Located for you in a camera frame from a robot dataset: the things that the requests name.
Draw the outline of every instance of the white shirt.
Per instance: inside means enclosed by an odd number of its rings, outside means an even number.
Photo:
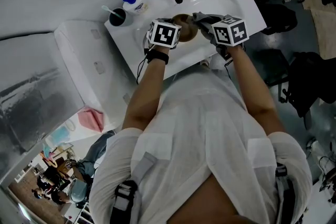
[[[275,223],[276,162],[285,164],[299,195],[293,223],[312,187],[306,155],[288,134],[266,136],[247,113],[232,82],[194,73],[174,83],[144,132],[125,129],[108,140],[90,193],[95,224],[110,222],[118,184],[128,179],[147,151],[159,161],[139,185],[139,223],[166,223],[212,173],[238,213]]]

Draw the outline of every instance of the white sink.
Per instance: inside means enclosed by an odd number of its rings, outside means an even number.
[[[153,19],[172,18],[177,14],[202,12],[204,14],[220,14],[238,16],[246,20],[247,31],[253,35],[266,27],[254,0],[183,0],[176,4],[174,0],[147,0],[149,9],[140,16],[134,17],[134,23],[127,27],[113,27],[109,21],[105,23],[120,52],[125,58],[134,76],[138,65],[144,58],[142,41],[149,24]],[[170,60],[166,66],[164,78],[168,78],[183,69],[216,53],[214,45],[198,31],[196,37],[189,42],[180,42],[177,48],[170,51]]]

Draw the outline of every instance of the black and white marker cube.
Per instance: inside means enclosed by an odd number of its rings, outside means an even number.
[[[221,45],[235,46],[248,40],[245,20],[230,17],[212,25],[216,42]]]
[[[173,48],[179,43],[181,26],[153,20],[147,31],[147,39],[151,44]]]

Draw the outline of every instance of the wrist strap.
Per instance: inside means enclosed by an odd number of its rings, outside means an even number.
[[[167,54],[164,54],[163,52],[157,51],[155,49],[152,49],[149,51],[146,55],[147,62],[150,63],[153,59],[160,59],[164,61],[166,64],[168,64],[169,56]]]

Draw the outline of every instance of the cup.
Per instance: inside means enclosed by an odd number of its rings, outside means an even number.
[[[133,23],[133,17],[122,8],[115,8],[113,10],[115,13],[119,14],[124,19],[120,19],[118,16],[110,13],[109,22],[113,26],[129,26]]]

